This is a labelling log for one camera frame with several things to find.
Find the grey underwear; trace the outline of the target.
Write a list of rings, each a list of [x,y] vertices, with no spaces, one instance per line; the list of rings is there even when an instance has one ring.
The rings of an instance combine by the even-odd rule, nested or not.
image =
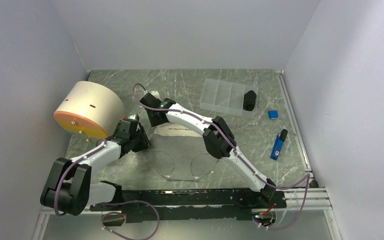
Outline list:
[[[155,127],[145,156],[169,181],[198,181],[219,161],[207,152],[201,135],[175,123]]]

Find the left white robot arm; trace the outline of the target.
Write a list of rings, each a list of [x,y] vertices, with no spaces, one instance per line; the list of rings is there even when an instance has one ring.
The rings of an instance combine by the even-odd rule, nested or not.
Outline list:
[[[60,157],[50,169],[43,187],[40,204],[63,216],[77,216],[90,205],[104,203],[110,210],[122,206],[122,187],[102,181],[91,183],[94,173],[130,152],[150,147],[144,127],[134,114],[122,118],[112,135],[97,143],[96,147],[71,159]]]

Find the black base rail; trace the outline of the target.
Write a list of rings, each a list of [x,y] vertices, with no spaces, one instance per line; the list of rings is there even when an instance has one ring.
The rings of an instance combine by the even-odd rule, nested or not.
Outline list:
[[[251,220],[252,214],[287,207],[285,194],[280,190],[267,193],[249,188],[214,188],[184,190],[118,190],[117,200],[109,205],[97,203],[92,212],[120,211],[126,214],[127,223],[160,220]]]

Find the cream cylindrical drum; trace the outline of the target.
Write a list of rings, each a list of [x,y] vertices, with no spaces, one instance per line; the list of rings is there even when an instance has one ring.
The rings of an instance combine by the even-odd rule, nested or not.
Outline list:
[[[111,89],[95,82],[79,81],[53,117],[68,132],[104,139],[114,133],[125,113],[122,100]]]

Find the blue small block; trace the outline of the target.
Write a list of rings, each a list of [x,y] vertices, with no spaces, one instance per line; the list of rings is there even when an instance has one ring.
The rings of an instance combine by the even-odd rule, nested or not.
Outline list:
[[[276,120],[279,117],[279,113],[277,110],[269,110],[267,112],[269,119]]]

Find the clear plastic organizer box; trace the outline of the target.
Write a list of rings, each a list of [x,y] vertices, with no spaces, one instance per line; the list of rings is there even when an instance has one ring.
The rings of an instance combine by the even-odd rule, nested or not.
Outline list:
[[[256,105],[253,111],[246,111],[243,110],[244,94],[250,90],[253,90],[257,95]],[[206,78],[199,107],[202,110],[253,118],[258,110],[258,94],[259,88],[257,86]]]

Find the black striped underwear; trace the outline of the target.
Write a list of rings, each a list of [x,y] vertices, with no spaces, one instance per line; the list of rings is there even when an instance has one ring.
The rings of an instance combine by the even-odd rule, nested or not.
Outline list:
[[[257,101],[257,94],[253,90],[249,90],[243,96],[242,108],[245,111],[251,112],[254,110]]]

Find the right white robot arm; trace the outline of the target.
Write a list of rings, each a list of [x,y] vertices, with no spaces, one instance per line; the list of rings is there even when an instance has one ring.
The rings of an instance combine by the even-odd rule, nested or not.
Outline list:
[[[199,115],[169,98],[161,101],[149,92],[141,99],[136,96],[134,99],[146,109],[153,127],[173,123],[201,135],[207,152],[216,159],[225,160],[245,179],[258,206],[266,208],[274,201],[275,184],[245,157],[222,117]]]

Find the blue battery pack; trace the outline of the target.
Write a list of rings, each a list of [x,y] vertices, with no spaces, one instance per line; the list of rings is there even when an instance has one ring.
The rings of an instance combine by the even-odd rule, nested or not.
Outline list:
[[[277,135],[276,135],[276,138],[275,138],[275,141],[274,141],[274,144],[273,144],[273,148],[272,148],[272,151],[271,151],[271,154],[270,154],[270,158],[272,160],[275,160],[277,161],[278,160],[278,157],[280,155],[280,152],[282,150],[282,147],[286,141],[286,138],[288,136],[288,130],[287,129],[283,129],[281,130]]]

